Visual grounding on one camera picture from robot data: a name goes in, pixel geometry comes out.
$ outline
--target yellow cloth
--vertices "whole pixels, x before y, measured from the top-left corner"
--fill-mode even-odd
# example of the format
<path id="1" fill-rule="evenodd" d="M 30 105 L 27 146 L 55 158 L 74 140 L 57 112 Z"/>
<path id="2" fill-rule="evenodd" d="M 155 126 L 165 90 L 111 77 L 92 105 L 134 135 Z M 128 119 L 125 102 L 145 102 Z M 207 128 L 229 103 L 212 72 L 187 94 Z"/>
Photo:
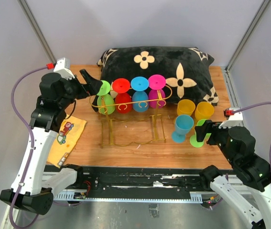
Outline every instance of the yellow cloth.
<path id="1" fill-rule="evenodd" d="M 73 116 L 64 120 L 60 132 L 50 149 L 47 162 L 60 168 L 75 147 L 86 124 L 87 121 Z"/>

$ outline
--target black pillow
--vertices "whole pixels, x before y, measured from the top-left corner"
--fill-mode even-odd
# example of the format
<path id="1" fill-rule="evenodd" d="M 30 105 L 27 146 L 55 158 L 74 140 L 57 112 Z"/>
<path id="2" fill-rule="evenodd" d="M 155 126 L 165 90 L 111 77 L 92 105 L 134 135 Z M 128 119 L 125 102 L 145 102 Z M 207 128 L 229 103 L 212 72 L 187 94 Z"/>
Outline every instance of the black pillow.
<path id="1" fill-rule="evenodd" d="M 213 61 L 212 56 L 199 51 L 197 47 L 142 46 L 109 49 L 102 54 L 97 65 L 102 66 L 100 79 L 111 85 L 118 78 L 131 82 L 137 76 L 149 78 L 160 74 L 173 90 L 167 102 L 176 104 L 181 99 L 190 99 L 195 104 L 207 101 L 217 105 L 219 98 L 208 70 Z M 168 96 L 170 90 L 166 87 L 163 90 Z M 112 97 L 117 95 L 115 92 L 110 94 Z"/>

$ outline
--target cup base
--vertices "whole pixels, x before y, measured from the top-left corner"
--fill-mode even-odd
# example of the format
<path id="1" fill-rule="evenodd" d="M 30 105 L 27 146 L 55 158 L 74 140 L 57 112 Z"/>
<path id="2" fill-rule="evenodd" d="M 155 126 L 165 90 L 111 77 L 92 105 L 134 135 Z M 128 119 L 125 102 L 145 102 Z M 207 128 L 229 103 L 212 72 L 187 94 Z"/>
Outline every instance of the cup base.
<path id="1" fill-rule="evenodd" d="M 189 143 L 193 146 L 193 147 L 196 147 L 196 148 L 200 148 L 204 145 L 204 142 L 197 142 L 197 138 L 196 138 L 196 135 L 193 135 L 190 137 L 189 139 Z"/>
<path id="2" fill-rule="evenodd" d="M 182 143 L 186 140 L 186 136 L 185 135 L 179 135 L 177 132 L 173 132 L 172 133 L 172 140 L 176 143 Z"/>

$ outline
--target white wall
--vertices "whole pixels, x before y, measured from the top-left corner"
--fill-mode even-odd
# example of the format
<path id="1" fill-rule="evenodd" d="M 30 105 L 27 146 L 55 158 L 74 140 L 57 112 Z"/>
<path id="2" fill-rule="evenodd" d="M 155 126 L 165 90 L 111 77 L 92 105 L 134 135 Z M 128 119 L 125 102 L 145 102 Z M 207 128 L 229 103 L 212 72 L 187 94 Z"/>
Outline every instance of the white wall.
<path id="1" fill-rule="evenodd" d="M 271 5 L 231 70 L 241 106 L 271 101 Z M 271 106 L 244 112 L 256 153 L 269 160 Z"/>
<path id="2" fill-rule="evenodd" d="M 262 0 L 27 0 L 54 55 L 96 64 L 113 47 L 198 46 L 225 66 Z"/>
<path id="3" fill-rule="evenodd" d="M 0 0 L 0 191 L 10 188 L 20 167 L 28 133 L 10 104 L 14 82 L 24 73 L 48 63 L 43 49 L 17 1 Z M 17 107 L 29 121 L 44 72 L 21 83 Z M 0 201 L 0 224 L 7 205 Z"/>

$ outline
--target stacked cup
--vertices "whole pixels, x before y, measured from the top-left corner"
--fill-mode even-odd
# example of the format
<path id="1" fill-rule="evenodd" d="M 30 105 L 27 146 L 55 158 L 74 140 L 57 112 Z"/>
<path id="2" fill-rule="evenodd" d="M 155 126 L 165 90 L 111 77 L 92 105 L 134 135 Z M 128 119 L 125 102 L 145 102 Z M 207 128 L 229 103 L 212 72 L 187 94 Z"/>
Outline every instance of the stacked cup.
<path id="1" fill-rule="evenodd" d="M 130 82 L 127 79 L 119 78 L 116 79 L 113 82 L 113 90 L 118 93 L 118 95 L 115 98 L 116 104 L 121 104 L 116 106 L 116 111 L 125 114 L 132 110 L 131 104 L 125 104 L 131 102 L 131 97 L 127 93 L 127 91 L 130 89 Z"/>
<path id="2" fill-rule="evenodd" d="M 114 100 L 112 98 L 111 95 L 109 95 L 108 93 L 111 90 L 111 86 L 107 81 L 102 80 L 102 86 L 99 90 L 99 92 L 97 93 L 97 95 L 99 96 L 97 99 L 97 105 L 98 106 L 103 106 L 103 105 L 113 105 L 114 104 Z M 103 115 L 105 114 L 112 114 L 115 111 L 115 107 L 114 106 L 107 106 L 105 108 L 100 108 L 99 112 Z"/>
<path id="3" fill-rule="evenodd" d="M 164 76 L 162 75 L 152 75 L 149 77 L 148 79 L 149 81 L 149 87 L 151 88 L 151 91 L 149 92 L 148 98 L 149 100 L 153 100 L 153 99 L 158 99 L 158 93 L 161 93 L 161 97 L 165 98 L 165 92 L 163 91 L 163 88 L 166 85 L 166 80 L 164 78 Z M 156 108 L 158 106 L 158 108 L 161 108 L 165 105 L 164 101 L 159 101 L 159 105 L 158 105 L 158 101 L 150 101 L 149 102 L 149 106 L 152 108 Z"/>
<path id="4" fill-rule="evenodd" d="M 138 76 L 132 79 L 131 87 L 136 91 L 132 96 L 132 102 L 148 100 L 148 95 L 144 91 L 148 88 L 149 82 L 145 77 Z M 145 112 L 148 110 L 148 104 L 139 102 L 133 104 L 133 109 L 137 112 Z"/>
<path id="5" fill-rule="evenodd" d="M 206 119 L 209 119 L 214 113 L 214 107 L 208 102 L 200 102 L 197 107 L 193 101 L 188 99 L 183 99 L 178 103 L 177 114 L 179 115 L 175 121 L 175 131 L 172 134 L 172 139 L 177 143 L 182 143 L 185 141 L 185 135 L 190 131 L 188 127 L 191 125 L 191 128 L 194 126 L 194 120 L 191 115 L 195 111 L 195 121 L 196 125 L 203 125 Z M 190 143 L 194 147 L 203 146 L 203 142 L 197 142 L 196 135 L 191 136 Z"/>

